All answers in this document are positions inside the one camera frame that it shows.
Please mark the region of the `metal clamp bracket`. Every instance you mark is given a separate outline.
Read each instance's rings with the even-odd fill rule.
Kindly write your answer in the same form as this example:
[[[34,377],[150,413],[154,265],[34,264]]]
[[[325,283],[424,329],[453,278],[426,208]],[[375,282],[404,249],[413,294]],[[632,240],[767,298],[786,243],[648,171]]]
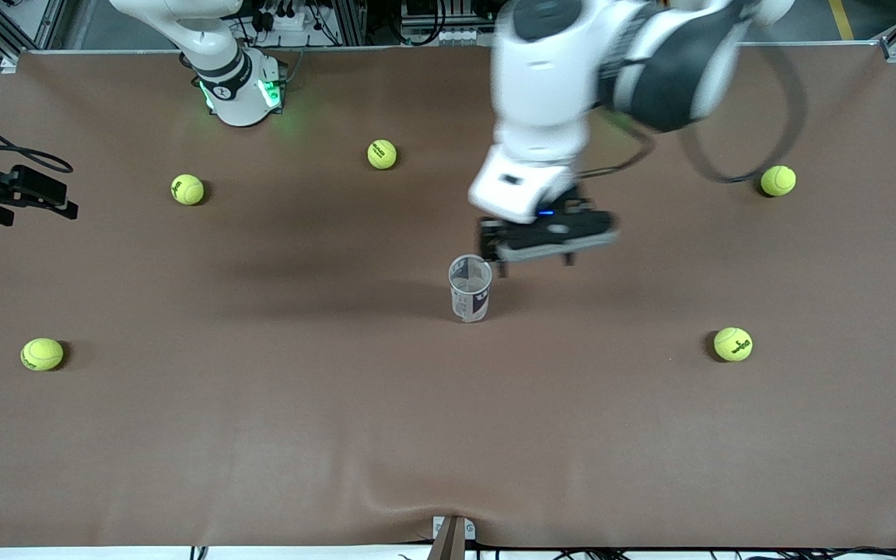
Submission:
[[[466,560],[468,545],[476,540],[475,522],[462,516],[435,516],[432,537],[427,560]]]

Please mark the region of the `white terminal block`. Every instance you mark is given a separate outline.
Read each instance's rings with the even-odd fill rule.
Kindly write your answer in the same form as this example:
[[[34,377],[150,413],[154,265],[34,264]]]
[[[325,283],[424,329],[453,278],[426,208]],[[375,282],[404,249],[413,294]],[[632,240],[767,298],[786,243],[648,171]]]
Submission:
[[[414,44],[438,47],[488,47],[493,42],[493,28],[447,27],[438,32],[433,39],[430,30],[408,30],[405,33]]]

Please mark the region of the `brown table mat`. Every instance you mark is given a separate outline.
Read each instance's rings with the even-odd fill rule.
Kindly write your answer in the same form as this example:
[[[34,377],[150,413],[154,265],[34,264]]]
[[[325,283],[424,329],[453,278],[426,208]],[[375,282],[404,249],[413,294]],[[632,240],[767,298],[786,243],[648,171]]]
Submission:
[[[399,543],[457,513],[495,546],[896,548],[896,64],[744,47],[692,130],[726,173],[790,115],[777,54],[792,194],[661,135],[584,184],[618,241],[509,266],[475,324],[447,272],[486,47],[310,52],[244,130],[175,54],[25,54],[0,132],[72,163],[79,218],[0,226],[0,546]],[[40,338],[52,371],[21,363]]]

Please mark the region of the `white power strip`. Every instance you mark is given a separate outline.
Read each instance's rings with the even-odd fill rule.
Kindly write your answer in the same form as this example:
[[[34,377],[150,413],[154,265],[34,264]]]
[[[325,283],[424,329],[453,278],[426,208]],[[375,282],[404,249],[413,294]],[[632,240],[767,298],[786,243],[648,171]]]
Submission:
[[[302,32],[312,24],[306,0],[259,0],[264,30]]]

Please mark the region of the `white blue tennis ball can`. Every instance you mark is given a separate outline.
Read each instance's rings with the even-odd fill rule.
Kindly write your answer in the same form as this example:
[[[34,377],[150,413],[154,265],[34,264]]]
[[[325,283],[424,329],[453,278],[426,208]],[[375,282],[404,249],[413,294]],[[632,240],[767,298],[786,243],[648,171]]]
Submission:
[[[464,323],[481,321],[488,311],[488,290],[493,282],[493,268],[482,257],[465,254],[456,258],[448,269],[452,311]]]

